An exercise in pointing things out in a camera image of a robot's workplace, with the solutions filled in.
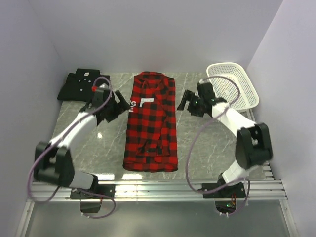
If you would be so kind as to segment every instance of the white laundry basket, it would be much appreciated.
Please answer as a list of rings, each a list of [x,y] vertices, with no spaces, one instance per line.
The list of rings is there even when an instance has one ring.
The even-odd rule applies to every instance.
[[[208,77],[224,76],[233,80],[240,89],[239,99],[232,104],[232,108],[239,112],[256,107],[259,103],[259,96],[253,87],[246,71],[237,63],[216,63],[207,67]],[[223,97],[231,102],[237,97],[237,91],[229,81],[223,78],[212,78],[209,81],[213,84],[216,97]]]

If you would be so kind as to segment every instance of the red and black plaid shirt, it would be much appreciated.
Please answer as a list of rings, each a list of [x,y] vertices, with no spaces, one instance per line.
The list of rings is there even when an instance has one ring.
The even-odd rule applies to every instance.
[[[172,172],[178,169],[175,83],[161,73],[134,77],[123,168]]]

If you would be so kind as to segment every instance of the marble tabletop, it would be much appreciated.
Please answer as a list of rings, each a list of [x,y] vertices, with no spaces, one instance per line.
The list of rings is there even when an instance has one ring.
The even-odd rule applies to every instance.
[[[114,90],[119,90],[127,102],[130,100],[133,87],[133,77],[138,73],[105,73],[110,75]],[[204,73],[164,73],[175,79],[176,107],[186,89],[196,91],[196,84]],[[64,101],[54,130],[56,136],[62,132],[77,116],[83,102]],[[197,131],[209,120],[191,116],[186,110],[176,111],[176,128],[178,144],[178,171],[166,173],[132,172],[122,167],[126,140],[128,112],[124,112],[116,120],[102,122],[93,130],[73,155],[76,169],[97,174],[101,179],[185,179],[185,162],[189,146]],[[189,174],[192,179],[216,180],[218,175],[225,171],[235,159],[236,138],[220,122],[207,127],[198,138],[189,163]],[[251,179],[264,179],[265,174],[261,167],[254,170]]]

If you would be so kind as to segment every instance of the gray wall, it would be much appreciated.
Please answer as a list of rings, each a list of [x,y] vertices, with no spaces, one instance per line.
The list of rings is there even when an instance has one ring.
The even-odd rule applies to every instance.
[[[52,134],[66,70],[25,0],[0,1],[0,231],[11,237],[40,140]]]
[[[316,236],[315,0],[284,0],[249,67],[302,237]]]
[[[66,67],[247,67],[282,0],[29,0]]]

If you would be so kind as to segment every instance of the folded black shirt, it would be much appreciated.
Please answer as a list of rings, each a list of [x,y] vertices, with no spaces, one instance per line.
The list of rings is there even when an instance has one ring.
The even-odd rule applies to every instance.
[[[61,88],[57,99],[58,100],[74,100],[88,102],[93,96],[91,90],[94,81],[100,76],[100,70],[80,69],[76,73],[69,73],[66,83]],[[104,84],[104,80],[99,80],[96,86]]]

